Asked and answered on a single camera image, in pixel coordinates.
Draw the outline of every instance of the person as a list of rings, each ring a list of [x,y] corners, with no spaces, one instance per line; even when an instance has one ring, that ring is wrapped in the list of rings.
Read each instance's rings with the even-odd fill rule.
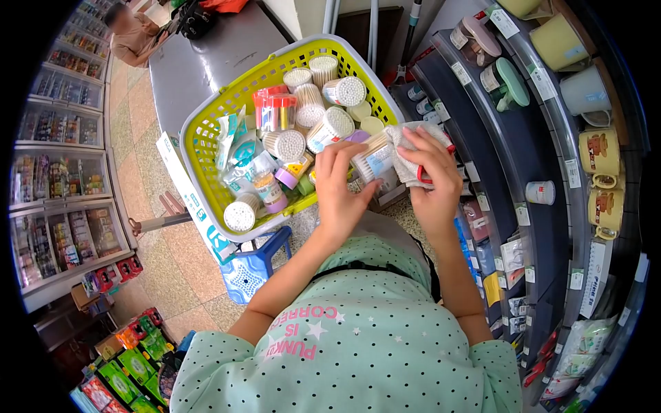
[[[349,160],[367,145],[329,145],[316,159],[319,225],[227,333],[193,337],[172,412],[521,411],[514,349],[493,340],[453,224],[455,162],[423,128],[404,135],[417,150],[397,151],[434,183],[410,198],[443,304],[411,237],[366,211],[379,182],[347,189]]]
[[[155,42],[160,28],[145,13],[133,14],[131,9],[115,3],[103,16],[103,22],[112,31],[110,50],[117,58],[129,66],[147,67],[149,56],[168,36],[164,31]]]

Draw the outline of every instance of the yellow shopping basket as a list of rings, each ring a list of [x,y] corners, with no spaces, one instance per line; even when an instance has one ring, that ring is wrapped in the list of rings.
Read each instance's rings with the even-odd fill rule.
[[[180,146],[188,175],[197,189],[201,203],[218,232],[230,241],[244,243],[259,237],[317,201],[317,194],[289,199],[289,205],[277,214],[265,215],[247,233],[236,233],[225,225],[223,212],[233,201],[231,192],[219,183],[215,168],[217,119],[238,112],[245,104],[247,114],[254,113],[253,92],[282,83],[282,76],[295,67],[307,66],[308,60],[321,55],[338,59],[340,77],[356,76],[367,87],[367,101],[372,113],[383,124],[404,122],[404,116],[376,74],[344,39],[332,34],[318,34],[290,44],[244,73],[229,86],[213,94],[186,119],[181,129]]]

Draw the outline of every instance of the black bag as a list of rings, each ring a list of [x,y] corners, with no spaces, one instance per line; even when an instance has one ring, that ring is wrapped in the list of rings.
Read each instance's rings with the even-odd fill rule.
[[[188,0],[172,12],[173,20],[177,14],[179,21],[175,33],[181,32],[185,38],[197,40],[214,26],[217,13],[204,10],[200,0]]]

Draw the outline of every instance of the mint green shirt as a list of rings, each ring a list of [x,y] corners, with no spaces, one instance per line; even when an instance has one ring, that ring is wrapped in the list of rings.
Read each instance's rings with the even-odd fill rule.
[[[361,260],[391,272],[344,270],[312,282],[253,346],[199,332],[171,397],[174,413],[519,412],[512,346],[469,347],[434,303],[428,274],[377,237],[349,239],[319,269]]]

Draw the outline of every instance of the gray towel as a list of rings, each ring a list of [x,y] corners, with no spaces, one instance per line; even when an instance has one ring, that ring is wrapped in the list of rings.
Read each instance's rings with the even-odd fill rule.
[[[429,134],[432,137],[438,140],[444,147],[449,147],[450,145],[452,145],[452,142],[443,131],[443,127],[425,121],[408,122],[399,125],[390,125],[390,126],[386,126],[384,129],[387,135],[386,140],[388,142],[388,147],[390,148],[390,157],[393,161],[393,166],[395,167],[397,176],[399,176],[399,180],[403,184],[406,184],[407,187],[421,186],[429,190],[434,189],[433,184],[427,184],[425,182],[421,182],[418,180],[418,168],[420,167],[420,165],[414,164],[413,162],[410,162],[402,158],[401,156],[399,156],[399,153],[397,152],[396,149],[397,146],[403,146],[407,149],[412,149],[413,151],[417,150],[416,147],[413,146],[413,144],[409,142],[408,139],[404,136],[402,129],[405,126],[412,131],[414,131],[418,126],[422,126],[427,132],[429,132]],[[430,177],[426,173],[422,173],[422,179],[430,180]]]

